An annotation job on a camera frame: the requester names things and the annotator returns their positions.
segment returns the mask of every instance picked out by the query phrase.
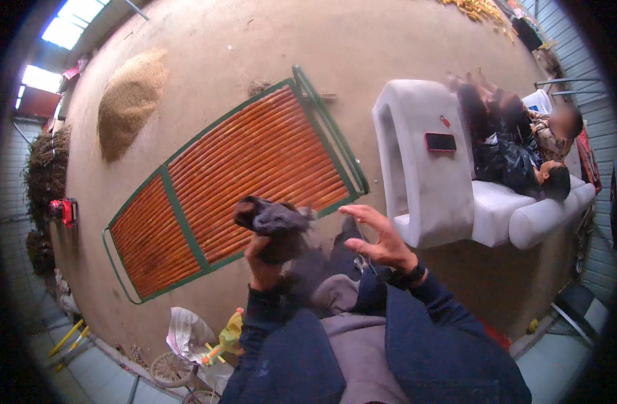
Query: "red machine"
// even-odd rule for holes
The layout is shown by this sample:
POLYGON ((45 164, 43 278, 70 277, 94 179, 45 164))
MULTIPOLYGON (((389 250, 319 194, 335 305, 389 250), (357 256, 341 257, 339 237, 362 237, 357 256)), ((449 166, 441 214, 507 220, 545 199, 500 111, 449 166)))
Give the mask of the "red machine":
POLYGON ((75 198, 64 198, 51 201, 51 217, 62 219, 62 223, 67 228, 72 226, 72 223, 77 223, 77 200, 75 198))

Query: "bamboo mat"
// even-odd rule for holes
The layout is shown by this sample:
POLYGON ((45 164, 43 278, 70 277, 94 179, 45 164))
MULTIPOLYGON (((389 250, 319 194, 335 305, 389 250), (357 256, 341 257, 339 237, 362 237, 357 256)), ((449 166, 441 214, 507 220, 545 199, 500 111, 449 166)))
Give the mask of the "bamboo mat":
POLYGON ((237 201, 257 195, 319 214, 359 195, 295 82, 282 81, 230 111, 162 164, 104 230, 140 304, 238 259, 249 233, 237 201))

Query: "dirt floor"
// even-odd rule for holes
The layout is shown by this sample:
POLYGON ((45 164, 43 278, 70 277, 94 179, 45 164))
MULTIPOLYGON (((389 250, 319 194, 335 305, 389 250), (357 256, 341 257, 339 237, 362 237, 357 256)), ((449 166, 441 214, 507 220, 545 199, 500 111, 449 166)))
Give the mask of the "dirt floor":
MULTIPOLYGON (((140 346, 147 363, 168 349, 171 306, 196 312, 220 331, 246 303, 248 267, 236 261, 135 306, 113 273, 102 230, 160 163, 248 98, 251 80, 280 81, 297 63, 317 89, 336 92, 331 112, 372 188, 360 201, 385 211, 370 111, 387 81, 442 81, 446 70, 481 65, 496 84, 525 96, 546 78, 521 42, 511 44, 491 24, 434 1, 157 0, 144 12, 150 20, 135 15, 119 28, 78 81, 66 123, 73 125, 67 196, 79 202, 79 234, 53 229, 53 236, 57 264, 92 331, 111 346, 140 346), (127 154, 107 164, 96 134, 104 85, 126 60, 153 46, 168 50, 170 69, 159 110, 127 154)), ((326 244, 339 221, 336 213, 320 220, 326 244)), ((559 231, 528 251, 464 241, 419 254, 461 302, 517 337, 567 279, 567 244, 559 231)))

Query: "red phone case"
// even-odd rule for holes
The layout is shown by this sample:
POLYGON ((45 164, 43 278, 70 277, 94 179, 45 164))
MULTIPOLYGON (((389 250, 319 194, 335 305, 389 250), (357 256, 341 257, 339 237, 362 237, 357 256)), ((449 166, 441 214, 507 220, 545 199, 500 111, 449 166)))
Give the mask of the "red phone case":
POLYGON ((455 135, 453 135, 453 134, 449 134, 449 133, 434 133, 434 132, 427 132, 427 133, 425 133, 425 134, 423 135, 423 139, 426 141, 426 149, 427 149, 427 151, 447 151, 447 152, 449 152, 449 153, 454 153, 455 151, 457 151, 457 143, 456 143, 456 142, 455 142, 455 149, 454 149, 454 150, 448 150, 448 149, 430 149, 430 148, 429 148, 429 144, 427 144, 427 134, 428 134, 428 133, 429 133, 429 134, 439 134, 439 135, 442 135, 442 136, 451 136, 451 137, 452 137, 452 139, 454 139, 454 138, 455 138, 455 135))

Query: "green metal frame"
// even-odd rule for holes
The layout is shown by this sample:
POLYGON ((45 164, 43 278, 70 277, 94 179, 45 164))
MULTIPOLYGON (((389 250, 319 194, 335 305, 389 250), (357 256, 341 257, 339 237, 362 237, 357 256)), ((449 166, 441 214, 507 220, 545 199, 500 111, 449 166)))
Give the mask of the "green metal frame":
POLYGON ((256 95, 255 97, 252 97, 251 99, 245 101, 244 103, 241 103, 236 108, 232 109, 230 112, 228 112, 227 114, 223 115, 218 120, 216 120, 215 122, 210 124, 207 128, 203 129, 203 131, 201 131, 199 134, 197 134, 192 139, 190 139, 190 141, 185 143, 183 145, 183 147, 178 149, 171 157, 169 157, 167 159, 166 162, 161 164, 138 187, 138 189, 127 199, 127 201, 122 205, 122 207, 119 209, 119 211, 111 219, 111 221, 109 222, 107 227, 104 228, 104 230, 102 232, 104 249, 106 250, 106 253, 107 253, 108 257, 109 257, 109 261, 111 263, 111 267, 113 268, 113 271, 115 272, 115 276, 116 276, 116 278, 118 278, 118 282, 120 283, 120 286, 122 287, 122 290, 124 291, 124 294, 127 296, 127 299, 129 299, 130 302, 132 302, 134 304, 145 303, 146 301, 154 299, 154 298, 156 298, 156 297, 158 297, 158 296, 160 296, 162 294, 165 294, 165 293, 169 292, 170 290, 173 290, 173 289, 175 289, 177 287, 180 287, 180 286, 182 286, 182 285, 184 285, 184 284, 186 284, 188 282, 191 282, 194 279, 197 279, 199 277, 207 275, 208 273, 210 273, 212 271, 216 271, 219 268, 221 268, 222 266, 225 266, 225 265, 231 263, 232 261, 236 261, 239 258, 243 257, 243 251, 240 251, 240 252, 232 254, 229 257, 226 257, 225 259, 223 259, 223 260, 221 260, 219 262, 216 262, 216 263, 214 263, 212 265, 210 265, 207 262, 207 260, 205 258, 205 255, 203 254, 203 251, 201 250, 201 247, 196 242, 196 238, 194 237, 194 234, 192 233, 192 230, 190 228, 190 224, 189 224, 189 222, 187 221, 187 219, 185 217, 185 214, 183 212, 183 208, 181 206, 181 203, 180 203, 178 197, 176 196, 176 192, 174 190, 174 184, 172 183, 172 178, 170 177, 170 173, 169 173, 167 167, 183 151, 187 150, 192 144, 194 144, 194 142, 196 142, 201 137, 203 137, 205 134, 210 132, 212 129, 214 129, 221 122, 223 122, 223 121, 227 120, 228 118, 232 117, 235 113, 239 112, 240 110, 248 107, 253 102, 258 101, 258 100, 262 99, 263 97, 265 97, 265 96, 267 96, 267 95, 269 95, 271 93, 274 93, 275 91, 279 90, 280 88, 282 88, 282 87, 284 87, 286 85, 288 85, 292 89, 293 93, 295 93, 295 95, 297 96, 297 99, 299 100, 299 102, 300 102, 300 104, 302 106, 302 109, 304 110, 305 115, 308 117, 308 120, 311 122, 311 125, 313 126, 313 128, 316 131, 316 133, 320 137, 320 141, 322 142, 322 145, 324 146, 324 148, 326 149, 327 153, 329 154, 329 157, 330 157, 331 161, 333 162, 334 166, 336 167, 337 173, 340 175, 340 178, 342 178, 342 180, 343 180, 343 182, 345 184, 345 187, 346 187, 347 191, 349 192, 349 195, 347 197, 342 198, 341 200, 337 201, 336 203, 334 203, 334 204, 332 204, 330 206, 327 206, 326 208, 320 210, 318 212, 318 217, 323 217, 323 216, 326 216, 326 215, 328 215, 328 214, 330 214, 332 212, 335 212, 339 206, 350 204, 351 202, 356 200, 361 195, 366 195, 367 193, 369 193, 369 183, 367 182, 367 179, 365 178, 365 175, 362 172, 362 168, 360 167, 356 157, 354 156, 353 152, 351 151, 351 148, 349 147, 349 144, 345 140, 345 138, 344 138, 342 132, 340 131, 339 127, 337 126, 336 122, 333 120, 333 117, 331 117, 331 114, 329 113, 329 110, 327 109, 327 106, 324 103, 324 101, 322 100, 322 98, 320 97, 319 93, 315 90, 315 88, 313 88, 313 85, 309 81, 309 78, 306 76, 306 74, 301 69, 301 67, 299 67, 299 65, 293 66, 293 76, 294 76, 294 80, 290 79, 290 78, 288 78, 286 80, 283 80, 280 83, 277 83, 276 85, 272 86, 271 88, 265 90, 264 92, 256 95), (307 94, 308 101, 304 99, 303 92, 307 94), (314 110, 317 112, 317 115, 320 118, 322 124, 327 129, 327 131, 329 132, 329 135, 330 135, 331 139, 333 139, 333 142, 335 143, 335 145, 336 145, 340 155, 343 157, 343 160, 344 160, 345 164, 347 165, 347 168, 351 172, 351 176, 353 177, 354 182, 356 183, 355 187, 353 185, 353 182, 349 178, 349 175, 347 174, 347 172, 345 170, 345 167, 340 162, 340 158, 338 157, 335 149, 333 148, 331 142, 329 141, 329 138, 327 137, 327 135, 325 134, 324 130, 322 129, 322 126, 318 123, 318 119, 317 119, 317 117, 314 114, 314 110), (133 287, 136 295, 139 298, 139 301, 135 301, 135 300, 133 300, 129 296, 129 292, 127 290, 127 287, 125 286, 125 284, 120 279, 120 273, 119 273, 118 269, 116 268, 115 263, 113 262, 113 258, 111 257, 111 251, 110 251, 109 246, 107 244, 106 232, 107 231, 109 232, 109 235, 111 237, 111 241, 113 243, 113 248, 116 250, 116 253, 118 254, 118 257, 120 258, 120 263, 122 264, 123 269, 125 269, 126 267, 124 265, 124 261, 122 259, 122 255, 119 253, 118 248, 116 246, 115 239, 113 238, 113 232, 111 231, 111 227, 118 220, 120 215, 125 211, 127 206, 129 206, 131 201, 134 200, 134 198, 143 190, 143 188, 151 180, 153 180, 156 176, 160 176, 160 179, 162 180, 163 187, 165 188, 165 193, 167 194, 168 201, 169 201, 170 205, 172 206, 172 209, 174 210, 174 216, 175 216, 176 221, 177 221, 177 223, 179 225, 179 228, 181 229, 181 232, 183 233, 185 241, 187 241, 188 247, 191 249, 192 255, 196 259, 196 261, 199 264, 199 267, 200 267, 201 270, 196 272, 196 273, 193 273, 192 275, 189 275, 188 277, 185 277, 184 279, 179 280, 178 282, 176 282, 174 284, 171 284, 170 286, 168 286, 166 288, 163 288, 162 290, 159 290, 158 292, 154 292, 151 295, 147 295, 145 297, 140 296, 140 294, 138 293, 138 291, 137 291, 137 289, 136 289, 136 287, 134 285, 134 281, 131 279, 131 277, 129 276, 129 274, 125 270, 124 272, 127 275, 127 278, 129 278, 129 280, 130 280, 130 282, 132 284, 132 287, 133 287))

